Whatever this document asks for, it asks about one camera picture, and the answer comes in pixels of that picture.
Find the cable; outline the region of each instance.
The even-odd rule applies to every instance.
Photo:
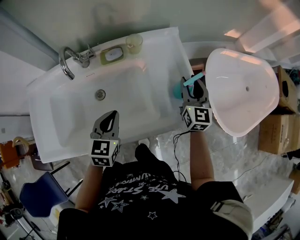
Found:
[[[246,170],[245,172],[243,172],[238,178],[236,178],[236,179],[233,180],[232,182],[234,182],[234,181],[236,181],[237,179],[239,179],[239,178],[240,178],[241,176],[243,176],[246,172],[249,172],[249,171],[251,171],[251,170],[257,168],[259,165],[261,165],[261,164],[263,163],[263,161],[264,161],[267,157],[269,157],[269,156],[271,156],[271,155],[272,155],[272,154],[269,154],[269,155],[265,156],[265,158],[260,162],[260,164],[256,165],[255,167],[253,167],[253,168],[251,168],[251,169]]]
[[[186,179],[186,177],[181,173],[181,172],[178,172],[178,171],[173,171],[173,173],[180,173],[182,176],[183,176],[183,178],[184,178],[184,181],[185,182],[187,182],[187,179]]]
[[[46,221],[45,220],[43,220],[43,222],[47,225],[47,227],[48,227],[48,229],[49,229],[49,231],[51,232],[51,229],[50,229],[50,227],[49,227],[49,225],[46,223]]]
[[[177,146],[177,143],[178,143],[178,139],[180,138],[180,136],[184,135],[184,134],[187,134],[187,133],[190,133],[191,131],[186,131],[184,133],[180,133],[180,134],[176,134],[174,137],[173,137],[173,144],[174,144],[174,156],[175,156],[175,159],[177,160],[177,170],[179,173],[180,172],[180,164],[179,164],[179,160],[177,159],[176,157],[176,146]]]
[[[297,67],[293,67],[293,68],[291,69],[291,71],[290,71],[289,76],[291,76],[291,73],[292,73],[294,70],[296,70],[296,69],[297,69]]]
[[[51,232],[51,231],[47,231],[47,230],[41,230],[41,232],[47,232],[47,233],[51,233],[53,235],[57,235],[57,233]]]

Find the sink drain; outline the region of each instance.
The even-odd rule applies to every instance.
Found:
[[[105,98],[105,92],[104,90],[100,89],[95,93],[95,98],[99,101],[103,100]]]

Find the black t-shirt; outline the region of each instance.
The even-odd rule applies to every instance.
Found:
[[[58,240],[161,236],[248,239],[235,224],[212,213],[215,202],[242,202],[231,182],[207,182],[193,191],[162,161],[118,164],[104,171],[99,201],[90,213],[60,213]]]

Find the sink basin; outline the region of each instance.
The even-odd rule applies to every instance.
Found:
[[[142,50],[128,53],[125,37],[94,48],[97,57],[82,68],[67,60],[74,80],[56,66],[27,87],[30,118],[42,162],[87,154],[96,119],[111,110],[120,114],[121,143],[180,127],[173,86],[193,74],[177,28],[141,33]],[[124,60],[101,65],[102,50],[120,45]],[[101,90],[102,100],[96,97]]]
[[[265,60],[218,48],[206,63],[210,105],[222,129],[241,137],[278,105],[277,77]]]

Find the marble floor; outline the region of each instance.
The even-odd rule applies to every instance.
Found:
[[[167,162],[173,171],[177,170],[173,136],[184,131],[184,129],[176,129],[149,138],[152,153],[158,159]],[[255,127],[246,136],[235,138],[229,136],[216,124],[213,124],[205,132],[214,166],[215,179],[218,181],[233,181],[242,198],[267,184],[275,175],[288,177],[293,166],[293,163],[287,158],[258,151],[258,132],[259,126]],[[121,163],[136,161],[134,152],[137,145],[137,142],[122,145],[117,161]],[[176,156],[180,162],[180,171],[190,182],[189,134],[182,135],[179,138]],[[64,190],[74,187],[84,177],[84,173],[90,164],[89,157],[85,155],[56,162],[54,168],[59,167],[68,160],[71,164],[54,175]],[[4,172],[17,196],[20,194],[22,185],[25,182],[34,182],[43,173],[43,171],[35,170],[28,160],[22,160],[18,168]],[[71,201],[75,201],[77,193],[78,190],[71,195]],[[57,231],[57,229],[48,218],[33,218],[28,213],[26,213],[26,217],[37,224],[45,239],[56,239],[56,235],[52,231]]]

